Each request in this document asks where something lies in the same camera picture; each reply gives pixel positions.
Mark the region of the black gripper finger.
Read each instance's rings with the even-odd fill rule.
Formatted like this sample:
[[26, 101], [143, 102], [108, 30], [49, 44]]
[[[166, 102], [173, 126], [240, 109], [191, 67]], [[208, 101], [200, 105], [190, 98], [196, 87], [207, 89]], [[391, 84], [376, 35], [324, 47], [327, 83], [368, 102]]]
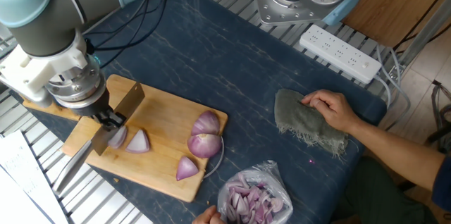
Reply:
[[126, 117], [120, 113], [110, 113], [106, 119], [107, 128], [120, 128], [126, 122]]
[[109, 131], [109, 117], [106, 113], [97, 113], [92, 116], [92, 119], [95, 120], [98, 124], [101, 125], [106, 131]]

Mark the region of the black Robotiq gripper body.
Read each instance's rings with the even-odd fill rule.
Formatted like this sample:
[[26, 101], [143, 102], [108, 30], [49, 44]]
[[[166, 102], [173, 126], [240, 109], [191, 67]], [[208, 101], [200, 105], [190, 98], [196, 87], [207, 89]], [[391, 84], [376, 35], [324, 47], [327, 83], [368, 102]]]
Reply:
[[79, 116], [95, 116], [111, 110], [109, 97], [110, 94], [107, 89], [98, 90], [86, 99], [69, 102], [68, 107]]

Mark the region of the person's left hand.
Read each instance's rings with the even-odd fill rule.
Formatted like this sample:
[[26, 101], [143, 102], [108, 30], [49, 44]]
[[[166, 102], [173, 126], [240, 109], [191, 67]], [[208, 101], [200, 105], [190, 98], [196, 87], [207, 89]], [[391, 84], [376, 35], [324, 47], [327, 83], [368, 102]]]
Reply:
[[216, 206], [210, 206], [202, 214], [197, 216], [192, 224], [226, 224], [221, 220], [221, 214], [217, 211]]

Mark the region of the person's right hand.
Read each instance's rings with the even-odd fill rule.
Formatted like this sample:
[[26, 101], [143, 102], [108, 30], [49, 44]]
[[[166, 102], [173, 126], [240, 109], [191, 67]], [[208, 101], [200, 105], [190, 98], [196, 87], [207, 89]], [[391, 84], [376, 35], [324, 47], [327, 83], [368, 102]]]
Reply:
[[351, 133], [361, 122], [341, 93], [321, 89], [306, 95], [301, 103], [315, 108], [336, 130]]

